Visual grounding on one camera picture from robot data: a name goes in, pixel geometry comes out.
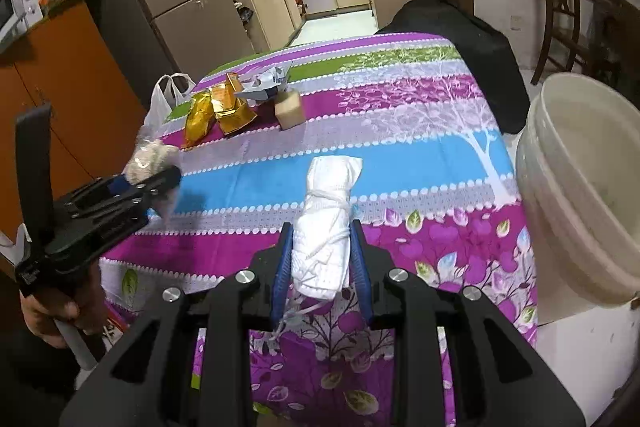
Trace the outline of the person's left hand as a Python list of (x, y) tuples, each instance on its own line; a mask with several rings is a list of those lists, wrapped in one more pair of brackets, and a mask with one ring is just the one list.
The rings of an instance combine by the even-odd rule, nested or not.
[(20, 295), (20, 301), (27, 328), (53, 348), (67, 347), (55, 320), (70, 323), (85, 334), (94, 335), (102, 332), (107, 319), (99, 262), (90, 265), (84, 283), (71, 296), (48, 289), (39, 295)]

